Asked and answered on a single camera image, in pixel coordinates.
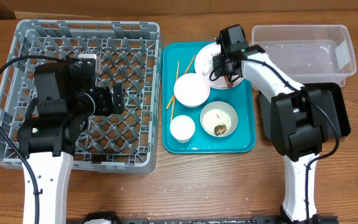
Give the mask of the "wooden chopstick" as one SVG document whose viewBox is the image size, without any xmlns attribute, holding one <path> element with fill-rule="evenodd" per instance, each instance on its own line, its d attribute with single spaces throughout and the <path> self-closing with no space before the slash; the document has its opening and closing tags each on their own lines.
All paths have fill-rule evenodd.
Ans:
<svg viewBox="0 0 358 224">
<path fill-rule="evenodd" d="M 188 66 L 187 66 L 187 68 L 186 68 L 184 74 L 183 74 L 182 76 L 180 76 L 180 77 L 178 76 L 178 79 L 179 79 L 179 80 L 182 79 L 183 77 L 185 77 L 185 76 L 188 74 L 188 72 L 189 72 L 191 66 L 193 65 L 193 62 L 195 61 L 195 58 L 196 58 L 196 54 L 194 54 L 193 58 L 191 59 L 190 63 L 188 64 Z M 172 101 L 172 96 L 171 96 L 171 98 L 169 99 L 167 106 L 165 107 L 166 110 L 171 107 L 171 105 L 172 105 L 172 104 L 171 104 L 171 101 Z"/>
<path fill-rule="evenodd" d="M 176 83 L 176 81 L 177 81 L 177 79 L 178 79 L 179 69 L 180 69 L 180 61 L 178 60 L 178 63 L 177 63 L 177 73 L 176 73 L 175 83 Z M 170 122 L 172 122 L 173 117 L 174 117 L 175 101 L 176 101 L 176 97 L 175 97 L 175 94 L 173 93 L 173 95 L 172 95 L 172 101 L 171 101 L 171 104 L 172 104 L 172 110 L 171 110 L 171 115 L 170 115 Z"/>
</svg>

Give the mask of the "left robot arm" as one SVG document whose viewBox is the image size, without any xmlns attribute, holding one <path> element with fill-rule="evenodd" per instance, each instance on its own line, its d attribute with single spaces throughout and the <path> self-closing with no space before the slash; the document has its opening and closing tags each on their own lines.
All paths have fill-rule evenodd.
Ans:
<svg viewBox="0 0 358 224">
<path fill-rule="evenodd" d="M 121 84 L 97 87 L 101 59 L 96 54 L 67 56 L 36 66 L 37 96 L 17 132 L 19 152 L 30 165 L 24 171 L 24 223 L 65 223 L 67 190 L 75 143 L 90 116 L 122 114 Z"/>
</svg>

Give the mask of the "red wrapper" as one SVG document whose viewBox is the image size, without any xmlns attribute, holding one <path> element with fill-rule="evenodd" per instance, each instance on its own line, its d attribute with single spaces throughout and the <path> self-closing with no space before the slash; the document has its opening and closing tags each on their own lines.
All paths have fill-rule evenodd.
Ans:
<svg viewBox="0 0 358 224">
<path fill-rule="evenodd" d="M 228 88 L 232 88 L 234 86 L 234 82 L 236 81 L 236 78 L 233 78 L 232 75 L 225 76 L 226 85 Z"/>
</svg>

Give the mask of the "white rice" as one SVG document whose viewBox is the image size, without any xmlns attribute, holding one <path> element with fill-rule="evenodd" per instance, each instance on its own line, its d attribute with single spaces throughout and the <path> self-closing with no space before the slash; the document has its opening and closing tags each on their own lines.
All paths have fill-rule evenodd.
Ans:
<svg viewBox="0 0 358 224">
<path fill-rule="evenodd" d="M 229 130 L 231 129 L 231 126 L 232 126 L 230 116 L 226 112 L 219 110 L 219 109 L 212 109 L 212 110 L 207 111 L 203 115 L 203 117 L 201 119 L 201 123 L 202 123 L 204 130 L 208 134 L 213 135 L 213 136 L 216 136 L 214 134 L 214 128 L 217 125 L 220 125 L 220 124 L 226 125 L 227 131 L 225 132 L 225 135 L 229 132 Z"/>
</svg>

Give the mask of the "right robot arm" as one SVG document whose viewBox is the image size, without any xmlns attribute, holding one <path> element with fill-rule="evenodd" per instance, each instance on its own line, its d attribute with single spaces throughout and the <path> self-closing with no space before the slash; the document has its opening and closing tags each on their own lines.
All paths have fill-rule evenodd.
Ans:
<svg viewBox="0 0 358 224">
<path fill-rule="evenodd" d="M 333 155 L 340 138 L 351 132 L 341 87 L 337 83 L 303 85 L 270 60 L 259 45 L 249 45 L 243 28 L 229 26 L 216 38 L 209 80 L 227 83 L 244 78 L 259 89 L 264 132 L 283 157 L 285 197 L 280 215 L 270 223 L 338 223 L 318 215 L 314 204 L 317 162 Z"/>
</svg>

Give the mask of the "brown food piece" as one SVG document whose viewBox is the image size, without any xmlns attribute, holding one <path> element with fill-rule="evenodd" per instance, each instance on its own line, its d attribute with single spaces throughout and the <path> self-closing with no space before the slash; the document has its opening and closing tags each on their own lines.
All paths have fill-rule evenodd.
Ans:
<svg viewBox="0 0 358 224">
<path fill-rule="evenodd" d="M 227 131 L 227 127 L 225 124 L 220 124 L 220 125 L 217 125 L 215 128 L 214 128 L 214 134 L 216 136 L 223 136 L 225 135 L 225 132 Z"/>
</svg>

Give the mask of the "white round plate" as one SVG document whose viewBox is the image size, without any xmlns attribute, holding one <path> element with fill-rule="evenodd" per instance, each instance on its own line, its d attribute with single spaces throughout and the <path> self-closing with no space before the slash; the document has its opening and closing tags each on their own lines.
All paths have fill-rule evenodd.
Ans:
<svg viewBox="0 0 358 224">
<path fill-rule="evenodd" d="M 224 77 L 211 82 L 209 75 L 213 70 L 213 57 L 220 53 L 220 45 L 211 43 L 203 47 L 195 58 L 195 73 L 203 77 L 210 85 L 211 88 L 225 90 L 228 89 Z"/>
</svg>

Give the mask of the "grey bowl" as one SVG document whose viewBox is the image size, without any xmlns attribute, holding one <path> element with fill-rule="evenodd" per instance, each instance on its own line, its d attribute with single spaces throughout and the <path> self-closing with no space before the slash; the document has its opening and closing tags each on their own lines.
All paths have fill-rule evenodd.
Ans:
<svg viewBox="0 0 358 224">
<path fill-rule="evenodd" d="M 235 109 L 223 101 L 207 104 L 200 114 L 200 123 L 204 131 L 217 138 L 232 134 L 237 128 L 238 121 Z"/>
</svg>

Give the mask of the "small white cup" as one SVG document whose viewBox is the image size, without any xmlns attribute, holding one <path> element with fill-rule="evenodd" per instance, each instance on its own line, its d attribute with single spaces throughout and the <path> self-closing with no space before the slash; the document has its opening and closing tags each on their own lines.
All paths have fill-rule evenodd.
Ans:
<svg viewBox="0 0 358 224">
<path fill-rule="evenodd" d="M 195 122 L 187 115 L 179 115 L 170 123 L 171 135 L 180 143 L 188 142 L 195 133 Z"/>
</svg>

